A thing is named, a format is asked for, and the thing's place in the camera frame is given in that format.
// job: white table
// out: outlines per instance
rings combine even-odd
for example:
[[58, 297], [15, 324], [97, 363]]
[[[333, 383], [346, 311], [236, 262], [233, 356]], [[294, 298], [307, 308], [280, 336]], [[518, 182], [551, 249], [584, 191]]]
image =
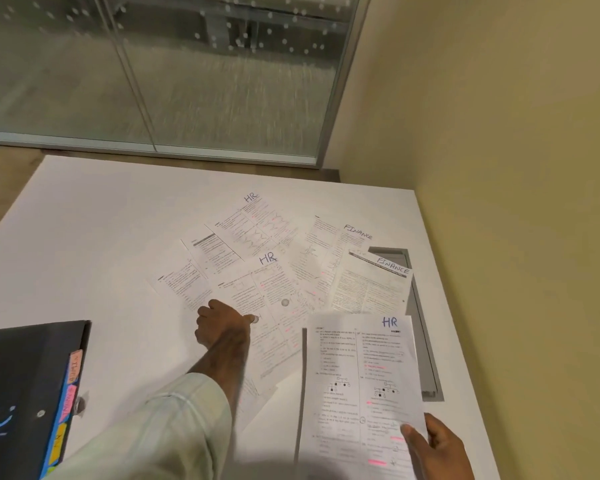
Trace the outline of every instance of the white table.
[[[47, 156], [0, 223], [0, 328], [92, 320], [86, 410], [67, 455], [202, 355], [195, 323], [163, 304], [145, 270], [182, 231], [254, 190], [304, 225], [337, 214], [373, 229], [375, 246], [409, 250], [445, 396], [425, 408], [464, 440], [476, 478], [498, 478], [414, 192]], [[300, 372], [279, 385], [236, 439], [236, 461], [293, 460], [300, 392]]]

